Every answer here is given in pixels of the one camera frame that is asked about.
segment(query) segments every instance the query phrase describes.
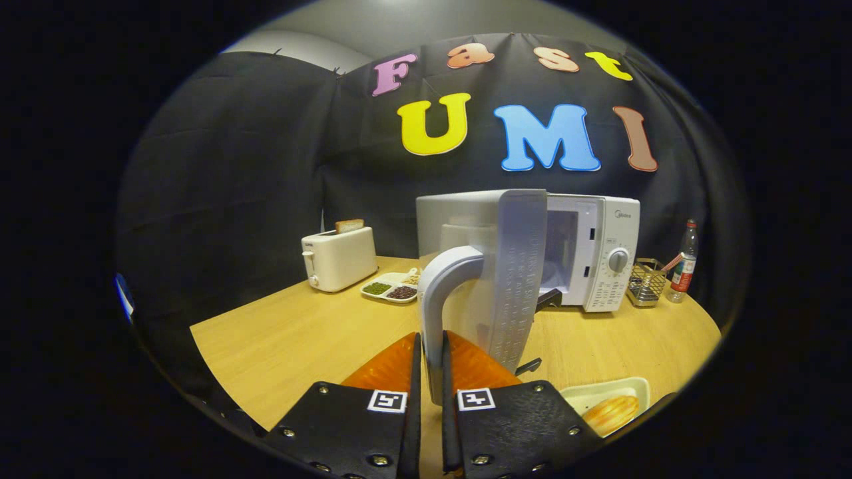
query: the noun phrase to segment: straw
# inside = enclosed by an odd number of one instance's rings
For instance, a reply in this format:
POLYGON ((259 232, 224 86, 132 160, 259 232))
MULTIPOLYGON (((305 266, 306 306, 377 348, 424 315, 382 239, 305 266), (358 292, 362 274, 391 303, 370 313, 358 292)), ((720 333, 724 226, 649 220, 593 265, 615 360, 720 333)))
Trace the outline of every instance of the straw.
POLYGON ((669 264, 666 264, 663 268, 661 268, 660 271, 668 271, 669 269, 674 268, 675 265, 678 264, 682 259, 683 259, 683 254, 677 253, 677 256, 675 256, 674 259, 669 261, 669 264))

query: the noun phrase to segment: blue letter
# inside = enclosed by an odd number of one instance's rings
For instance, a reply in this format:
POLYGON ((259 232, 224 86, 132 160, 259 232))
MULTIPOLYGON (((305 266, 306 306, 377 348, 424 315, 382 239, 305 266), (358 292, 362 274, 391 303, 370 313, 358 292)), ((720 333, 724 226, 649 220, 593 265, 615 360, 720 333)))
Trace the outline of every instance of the blue letter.
POLYGON ((559 166, 577 171, 601 169, 601 161, 591 152, 583 120, 585 114, 585 108, 579 105, 556 105, 550 124, 545 128, 522 105, 506 105, 494 110, 494 115, 506 125, 506 149, 509 156, 503 160, 503 169, 526 171, 533 168, 535 161, 527 157, 524 141, 538 156, 544 168, 553 166, 559 142, 562 141, 565 155, 559 159, 559 166))

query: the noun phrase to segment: white toaster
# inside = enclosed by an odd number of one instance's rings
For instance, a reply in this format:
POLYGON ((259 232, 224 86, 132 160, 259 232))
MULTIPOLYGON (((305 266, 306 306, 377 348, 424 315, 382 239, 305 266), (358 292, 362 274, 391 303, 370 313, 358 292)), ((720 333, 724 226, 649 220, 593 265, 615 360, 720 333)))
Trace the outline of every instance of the white toaster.
POLYGON ((321 291, 340 291, 378 270, 370 227, 305 236, 302 257, 308 284, 321 291))

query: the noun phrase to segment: microwave control panel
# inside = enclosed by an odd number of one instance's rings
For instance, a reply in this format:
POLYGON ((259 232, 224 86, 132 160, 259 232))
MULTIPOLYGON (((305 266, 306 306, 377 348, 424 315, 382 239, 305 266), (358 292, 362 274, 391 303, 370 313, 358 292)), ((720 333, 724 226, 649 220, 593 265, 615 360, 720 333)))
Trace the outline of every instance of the microwave control panel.
POLYGON ((615 311, 621 305, 636 260, 639 237, 638 201, 606 198, 601 211, 603 232, 594 284, 583 305, 589 313, 615 311))

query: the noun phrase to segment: bun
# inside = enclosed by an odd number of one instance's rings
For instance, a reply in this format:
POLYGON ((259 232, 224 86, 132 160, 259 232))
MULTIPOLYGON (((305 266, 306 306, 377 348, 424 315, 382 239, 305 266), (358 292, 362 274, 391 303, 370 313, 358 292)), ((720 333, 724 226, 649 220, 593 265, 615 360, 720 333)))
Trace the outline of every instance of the bun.
POLYGON ((346 220, 342 222, 334 223, 334 229, 337 231, 337 234, 340 233, 348 233, 349 231, 354 231, 356 229, 361 229, 364 227, 364 220, 346 220))
POLYGON ((632 395, 618 395, 583 414, 583 420, 597 435, 604 437, 630 422, 639 411, 639 400, 632 395))

